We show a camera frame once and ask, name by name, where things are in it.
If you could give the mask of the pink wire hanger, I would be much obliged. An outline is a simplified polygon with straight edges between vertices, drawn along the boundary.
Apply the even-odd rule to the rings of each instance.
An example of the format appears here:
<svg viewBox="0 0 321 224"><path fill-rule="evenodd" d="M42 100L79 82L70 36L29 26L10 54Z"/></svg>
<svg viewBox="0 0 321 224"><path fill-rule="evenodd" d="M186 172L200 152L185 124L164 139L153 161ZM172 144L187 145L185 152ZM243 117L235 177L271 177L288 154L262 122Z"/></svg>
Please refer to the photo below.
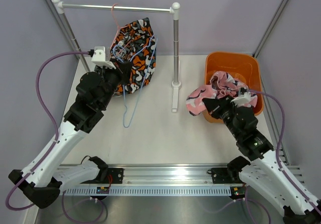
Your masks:
<svg viewBox="0 0 321 224"><path fill-rule="evenodd" d="M119 25L119 23L118 23L117 17L115 16L115 13L114 13L114 8L115 8L116 6L118 6L118 3L114 3L114 4L112 5L112 7L111 7L111 15L112 15L112 18L113 18L116 26L117 26L117 33L116 33L116 35L118 35L118 33L119 33L119 31L120 31L120 25Z"/></svg>

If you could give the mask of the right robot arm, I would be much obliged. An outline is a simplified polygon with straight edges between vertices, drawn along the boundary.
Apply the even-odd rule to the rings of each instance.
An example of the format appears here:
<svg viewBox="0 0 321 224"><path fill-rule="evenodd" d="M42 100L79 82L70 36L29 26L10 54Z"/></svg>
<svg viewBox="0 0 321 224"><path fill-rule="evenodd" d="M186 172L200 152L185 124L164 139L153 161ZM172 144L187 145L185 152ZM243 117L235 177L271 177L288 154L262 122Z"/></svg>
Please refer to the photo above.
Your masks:
<svg viewBox="0 0 321 224"><path fill-rule="evenodd" d="M203 103L210 116L223 121L242 153L227 165L229 180L252 187L278 210L284 223L320 223L320 200L280 161L258 131L253 109L236 106L231 96L205 98Z"/></svg>

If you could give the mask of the orange black camouflage shorts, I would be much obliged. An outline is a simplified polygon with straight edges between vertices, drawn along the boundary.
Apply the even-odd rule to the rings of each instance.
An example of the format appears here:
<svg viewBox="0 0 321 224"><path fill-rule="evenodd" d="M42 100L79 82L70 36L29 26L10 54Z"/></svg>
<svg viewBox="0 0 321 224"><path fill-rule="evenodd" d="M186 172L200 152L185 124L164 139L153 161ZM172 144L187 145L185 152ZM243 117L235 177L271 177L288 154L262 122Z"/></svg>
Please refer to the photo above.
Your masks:
<svg viewBox="0 0 321 224"><path fill-rule="evenodd" d="M114 38L111 58L119 63L131 62L129 82L117 87L114 96L133 94L151 82L156 68L157 39L150 19L133 21L121 28Z"/></svg>

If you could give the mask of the pink shark print shorts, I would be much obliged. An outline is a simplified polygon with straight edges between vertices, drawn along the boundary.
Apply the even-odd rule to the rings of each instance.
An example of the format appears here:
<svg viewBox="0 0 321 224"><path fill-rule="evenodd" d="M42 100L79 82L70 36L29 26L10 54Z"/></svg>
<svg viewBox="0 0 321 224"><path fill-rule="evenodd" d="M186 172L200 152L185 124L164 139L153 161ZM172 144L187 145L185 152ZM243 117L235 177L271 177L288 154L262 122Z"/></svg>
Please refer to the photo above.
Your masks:
<svg viewBox="0 0 321 224"><path fill-rule="evenodd" d="M206 110L202 99L216 98L220 99L225 96L237 97L240 88L248 89L248 86L240 80L235 80L229 73L224 71L215 72L209 85L202 85L194 90L186 99L186 107L192 116L197 116ZM256 107L258 103L258 96L250 92L251 101L247 107Z"/></svg>

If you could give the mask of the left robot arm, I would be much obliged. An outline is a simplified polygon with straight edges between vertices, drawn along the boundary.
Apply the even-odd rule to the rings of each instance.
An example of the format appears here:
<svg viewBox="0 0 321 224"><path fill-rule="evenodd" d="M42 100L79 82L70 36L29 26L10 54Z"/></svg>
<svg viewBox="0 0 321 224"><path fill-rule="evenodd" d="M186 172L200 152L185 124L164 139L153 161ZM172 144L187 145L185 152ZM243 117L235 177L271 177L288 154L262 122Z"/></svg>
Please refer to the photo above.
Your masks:
<svg viewBox="0 0 321 224"><path fill-rule="evenodd" d="M66 171L58 167L70 151L85 138L103 118L103 112L119 85L130 80L133 63L112 60L114 67L96 66L85 73L76 86L75 102L64 115L57 134L33 162L22 170L13 170L9 179L32 205L40 209L51 205L67 189L86 181L102 183L109 177L108 164L91 157Z"/></svg>

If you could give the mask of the blue wire hanger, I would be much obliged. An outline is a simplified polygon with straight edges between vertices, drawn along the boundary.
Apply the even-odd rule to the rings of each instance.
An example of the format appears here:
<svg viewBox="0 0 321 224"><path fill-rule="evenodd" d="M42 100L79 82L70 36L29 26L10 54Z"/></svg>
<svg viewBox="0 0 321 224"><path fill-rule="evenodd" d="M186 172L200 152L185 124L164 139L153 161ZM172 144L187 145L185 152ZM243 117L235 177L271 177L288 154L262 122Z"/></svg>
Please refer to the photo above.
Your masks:
<svg viewBox="0 0 321 224"><path fill-rule="evenodd" d="M130 52L126 55L124 46L116 44L112 48L112 54L115 59L120 60L121 63L125 61L132 62L132 70L130 81L126 85L120 85L116 91L116 96L123 97L125 111L123 114L122 124L124 128L129 128L134 114L136 112L138 102L140 100L142 89L149 85L156 68L156 47L157 37L152 35L143 39L140 37L130 46ZM130 116L129 122L126 122L126 115L128 107L126 104L127 96L138 93L135 106Z"/></svg>

